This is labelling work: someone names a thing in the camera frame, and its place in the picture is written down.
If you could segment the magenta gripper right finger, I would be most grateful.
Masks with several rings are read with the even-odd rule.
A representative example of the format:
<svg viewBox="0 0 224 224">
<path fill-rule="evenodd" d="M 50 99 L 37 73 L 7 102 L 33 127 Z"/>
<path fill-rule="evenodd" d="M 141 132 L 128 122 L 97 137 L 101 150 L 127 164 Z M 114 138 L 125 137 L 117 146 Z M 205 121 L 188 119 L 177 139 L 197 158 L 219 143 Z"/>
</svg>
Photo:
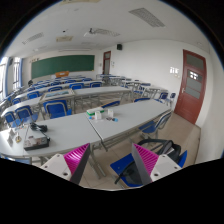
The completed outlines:
<svg viewBox="0 0 224 224">
<path fill-rule="evenodd" d="M 143 185 L 150 184 L 181 169 L 178 164 L 181 147 L 177 144 L 161 143 L 147 149 L 138 144 L 132 145 L 132 156 Z"/>
</svg>

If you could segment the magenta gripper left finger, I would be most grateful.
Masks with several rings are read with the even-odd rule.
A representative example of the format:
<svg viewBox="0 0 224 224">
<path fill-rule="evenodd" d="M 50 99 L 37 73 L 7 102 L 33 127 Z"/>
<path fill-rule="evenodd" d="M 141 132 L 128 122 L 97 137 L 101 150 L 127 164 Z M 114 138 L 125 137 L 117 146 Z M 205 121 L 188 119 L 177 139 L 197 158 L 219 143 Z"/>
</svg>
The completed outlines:
<svg viewBox="0 0 224 224">
<path fill-rule="evenodd" d="M 75 148 L 62 155 L 55 154 L 41 169 L 78 185 L 90 155 L 90 144 Z"/>
</svg>

